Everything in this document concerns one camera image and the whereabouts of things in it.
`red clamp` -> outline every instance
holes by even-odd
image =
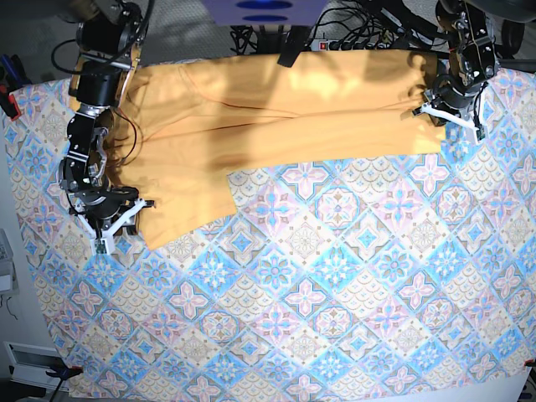
[[[15,96],[9,95],[8,88],[5,85],[0,85],[0,106],[11,121],[17,120],[22,115]]]

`wire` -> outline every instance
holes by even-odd
[[[99,66],[95,67],[94,69],[87,70],[87,71],[77,71],[77,70],[68,70],[60,66],[58,63],[56,63],[56,52],[66,44],[70,44],[76,41],[76,39],[69,39],[65,40],[62,43],[56,45],[54,49],[52,49],[52,54],[50,55],[50,61],[52,61],[52,65],[59,71],[66,73],[66,74],[72,74],[72,75],[91,75],[96,74],[99,72],[102,72],[105,67],[112,64],[114,61],[118,60],[120,57],[122,57],[126,52],[128,52],[132,46],[134,46],[134,43],[142,36],[143,33],[146,32],[147,26],[149,24],[149,18],[151,18],[152,10],[154,9],[154,3],[155,0],[149,0],[149,4],[147,5],[147,10],[145,11],[145,17],[142,20],[142,23],[140,23],[138,30],[132,36],[131,40],[129,40],[125,47],[121,50],[119,50],[115,55],[113,55],[111,58],[109,58],[104,63],[101,63]]]
[[[353,7],[333,7],[333,8],[328,8],[322,14],[320,14],[320,17],[318,18],[318,21],[315,24],[315,28],[312,31],[312,36],[311,36],[312,39],[311,39],[310,42],[312,42],[316,38],[317,32],[318,32],[318,27],[322,27],[322,26],[329,25],[330,23],[334,23],[334,21],[330,21],[330,22],[327,22],[327,23],[322,23],[322,20],[324,19],[324,17],[326,17],[326,15],[328,13],[332,12],[332,11],[358,11],[358,10],[356,8],[353,8]],[[359,17],[359,15],[356,14],[356,13],[353,13],[353,16]]]
[[[248,45],[257,50],[257,44],[251,42],[251,35],[253,34],[253,27],[251,26],[232,26],[229,32],[234,42],[234,48],[230,48],[238,56],[245,54]]]
[[[434,43],[432,44],[432,48],[436,48],[438,46],[443,46],[444,44],[446,44],[448,42],[447,39],[443,39],[443,42],[441,42],[440,44],[436,44],[436,40],[434,39]]]
[[[473,116],[476,117],[478,120],[480,120],[480,116],[477,114],[477,102],[478,102],[478,110],[480,110],[480,101],[481,101],[482,93],[484,92],[486,88],[487,88],[487,82],[484,82],[484,84],[482,84],[482,87],[478,91],[478,95],[475,98],[474,103],[472,104]]]
[[[11,310],[9,310],[9,301],[10,301],[10,300],[11,300],[11,296],[10,296],[10,297],[8,297],[8,299],[6,300],[6,307],[8,308],[8,313],[9,313],[9,315],[10,315],[10,316],[13,316],[13,317],[15,317],[15,319],[16,319],[16,320],[18,321],[18,318],[17,318],[17,316],[16,316],[16,315],[14,315],[14,314],[13,314],[13,313],[11,312]]]
[[[67,201],[69,202],[70,210],[74,211],[73,215],[74,216],[80,215],[80,213],[76,210],[75,206],[73,205],[72,201],[70,200],[69,193],[65,192],[65,195],[67,196]]]
[[[136,129],[136,125],[130,121],[126,116],[124,116],[124,113],[121,109],[117,109],[117,110],[114,110],[114,113],[116,113],[121,119],[123,119],[124,121],[128,122],[131,126],[132,126],[132,129],[134,130],[134,142],[132,143],[132,148],[131,150],[127,153],[127,155],[125,157],[122,157],[119,162],[116,162],[114,163],[113,165],[108,165],[110,167],[116,167],[116,166],[120,166],[122,164],[125,163],[126,159],[131,156],[131,154],[134,152],[134,148],[136,148],[136,143],[137,143],[137,129]]]

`patterned tablecloth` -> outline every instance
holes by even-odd
[[[3,132],[50,335],[85,370],[71,395],[369,399],[514,375],[536,354],[532,75],[493,80],[479,147],[448,126],[441,154],[234,173],[237,215],[99,258],[55,183],[66,86],[17,92]]]

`orange garment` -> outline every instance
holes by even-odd
[[[150,249],[236,213],[226,175],[274,165],[439,152],[443,128],[411,111],[436,58],[407,51],[301,54],[291,69],[276,55],[136,72],[122,111],[138,127],[116,184],[154,199],[141,213]],[[133,130],[122,121],[124,157]]]

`blue object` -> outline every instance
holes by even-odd
[[[236,4],[236,7],[248,8],[251,10],[282,10],[292,7],[292,3],[279,0],[249,0]]]
[[[11,77],[18,88],[32,84],[32,81],[19,73],[18,67],[7,54],[3,54],[0,57],[0,61],[2,62],[3,68],[6,69],[6,73]]]
[[[252,23],[276,23],[279,21],[286,21],[288,18],[282,15],[249,15],[243,19],[244,21],[250,21]]]

